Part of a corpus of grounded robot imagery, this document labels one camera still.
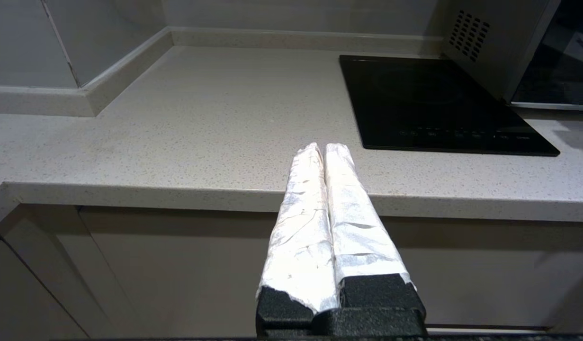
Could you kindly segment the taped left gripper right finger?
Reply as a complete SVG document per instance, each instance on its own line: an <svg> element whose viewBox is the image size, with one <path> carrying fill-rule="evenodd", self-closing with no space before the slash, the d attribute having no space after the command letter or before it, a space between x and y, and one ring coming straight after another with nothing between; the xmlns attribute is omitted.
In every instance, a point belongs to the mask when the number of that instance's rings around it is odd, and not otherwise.
<svg viewBox="0 0 583 341"><path fill-rule="evenodd" d="M328 144L324 162L341 310L423 327L425 307L358 178L349 148Z"/></svg>

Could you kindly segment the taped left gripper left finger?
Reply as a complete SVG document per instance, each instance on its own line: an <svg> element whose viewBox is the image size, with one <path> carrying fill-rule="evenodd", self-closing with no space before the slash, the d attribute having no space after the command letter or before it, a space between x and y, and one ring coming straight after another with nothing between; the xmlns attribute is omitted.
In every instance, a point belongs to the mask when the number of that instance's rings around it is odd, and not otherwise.
<svg viewBox="0 0 583 341"><path fill-rule="evenodd" d="M267 338L309 335L315 316L340 307L324 161L316 143L293 157L255 298L255 330Z"/></svg>

